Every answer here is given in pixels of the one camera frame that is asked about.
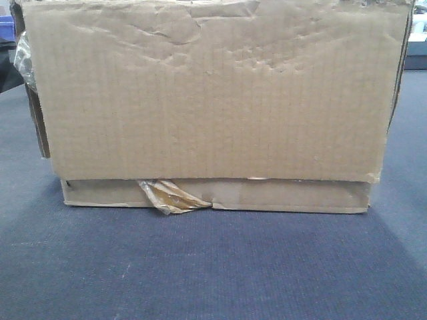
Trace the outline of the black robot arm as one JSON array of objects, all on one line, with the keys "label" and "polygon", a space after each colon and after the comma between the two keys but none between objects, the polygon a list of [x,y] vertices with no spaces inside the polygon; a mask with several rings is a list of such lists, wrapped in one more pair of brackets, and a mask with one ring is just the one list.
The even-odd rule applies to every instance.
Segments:
[{"label": "black robot arm", "polygon": [[0,92],[24,84],[21,74],[16,70],[13,62],[15,58],[16,44],[1,38],[1,64],[0,64]]}]

